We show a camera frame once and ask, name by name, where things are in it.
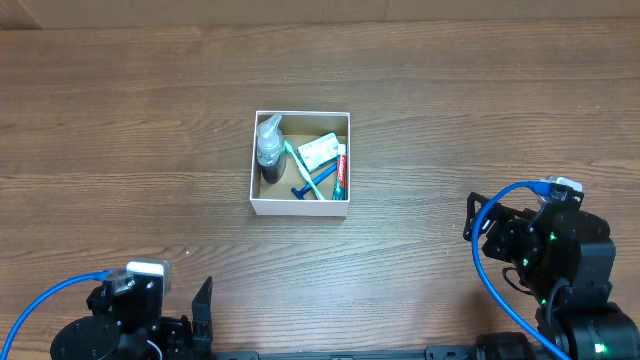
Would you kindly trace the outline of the teal toothpaste tube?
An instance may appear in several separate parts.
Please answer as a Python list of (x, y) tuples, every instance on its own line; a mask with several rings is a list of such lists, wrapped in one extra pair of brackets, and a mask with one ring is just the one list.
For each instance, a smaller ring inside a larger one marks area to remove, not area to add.
[(336, 160), (336, 182), (332, 194), (332, 199), (336, 201), (345, 199), (347, 158), (347, 146), (345, 144), (339, 144)]

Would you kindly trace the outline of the blue disposable razor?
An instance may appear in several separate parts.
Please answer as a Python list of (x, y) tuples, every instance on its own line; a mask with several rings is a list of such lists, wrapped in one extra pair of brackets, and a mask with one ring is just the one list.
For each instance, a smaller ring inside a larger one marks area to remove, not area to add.
[[(328, 168), (326, 168), (323, 172), (321, 172), (319, 175), (317, 175), (314, 179), (313, 179), (313, 184), (314, 185), (319, 185), (321, 182), (323, 182), (326, 178), (328, 178), (330, 175), (332, 175), (333, 173), (335, 173), (337, 170), (337, 164), (334, 163), (331, 166), (329, 166)], [(296, 198), (298, 198), (299, 200), (303, 200), (304, 196), (312, 190), (312, 187), (309, 184), (304, 185), (301, 189), (296, 189), (295, 187), (291, 188), (291, 192), (294, 194), (294, 196)]]

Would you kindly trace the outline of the green white soap box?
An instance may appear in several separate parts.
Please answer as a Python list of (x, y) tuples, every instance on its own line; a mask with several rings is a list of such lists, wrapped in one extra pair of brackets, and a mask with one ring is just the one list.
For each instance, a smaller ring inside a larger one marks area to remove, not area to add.
[(339, 141), (335, 133), (327, 133), (320, 138), (297, 147), (297, 153), (309, 172), (314, 172), (338, 155)]

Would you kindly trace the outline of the green toothbrush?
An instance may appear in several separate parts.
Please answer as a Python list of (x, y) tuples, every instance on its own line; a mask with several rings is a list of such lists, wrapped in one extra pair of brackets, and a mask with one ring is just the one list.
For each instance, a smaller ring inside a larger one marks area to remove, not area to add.
[(301, 174), (301, 176), (304, 178), (304, 180), (307, 182), (307, 184), (310, 186), (311, 190), (314, 192), (314, 194), (316, 195), (316, 198), (318, 200), (324, 200), (325, 197), (323, 196), (323, 194), (320, 192), (320, 190), (317, 188), (316, 184), (313, 182), (313, 178), (311, 177), (309, 171), (305, 168), (305, 166), (303, 165), (302, 161), (299, 159), (299, 157), (296, 155), (296, 152), (293, 148), (293, 146), (288, 142), (285, 141), (284, 142), (284, 148), (283, 150), (285, 152), (287, 152), (289, 155), (292, 156), (292, 158), (294, 159), (298, 170)]

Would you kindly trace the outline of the clear pump bottle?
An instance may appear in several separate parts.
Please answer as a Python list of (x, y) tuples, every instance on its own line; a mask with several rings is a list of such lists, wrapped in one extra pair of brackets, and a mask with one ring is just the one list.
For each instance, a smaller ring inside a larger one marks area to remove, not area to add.
[(286, 156), (284, 138), (279, 128), (281, 114), (274, 114), (257, 127), (256, 159), (264, 180), (276, 184), (284, 174)]

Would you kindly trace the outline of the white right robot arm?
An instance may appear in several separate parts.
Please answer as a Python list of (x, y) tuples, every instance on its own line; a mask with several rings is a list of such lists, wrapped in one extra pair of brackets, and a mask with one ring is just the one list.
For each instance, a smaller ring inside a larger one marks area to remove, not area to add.
[(518, 274), (536, 299), (538, 332), (572, 359), (636, 359), (639, 330), (609, 296), (616, 246), (609, 224), (581, 208), (574, 190), (539, 210), (496, 204), (480, 234), (485, 256)]

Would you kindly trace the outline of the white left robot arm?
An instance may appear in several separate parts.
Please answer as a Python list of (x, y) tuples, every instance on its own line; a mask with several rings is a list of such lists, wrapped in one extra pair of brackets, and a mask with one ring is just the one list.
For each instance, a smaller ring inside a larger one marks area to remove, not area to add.
[(163, 278), (110, 277), (87, 298), (92, 312), (66, 325), (50, 347), (53, 359), (208, 359), (213, 340), (211, 278), (192, 300), (192, 316), (162, 314)]

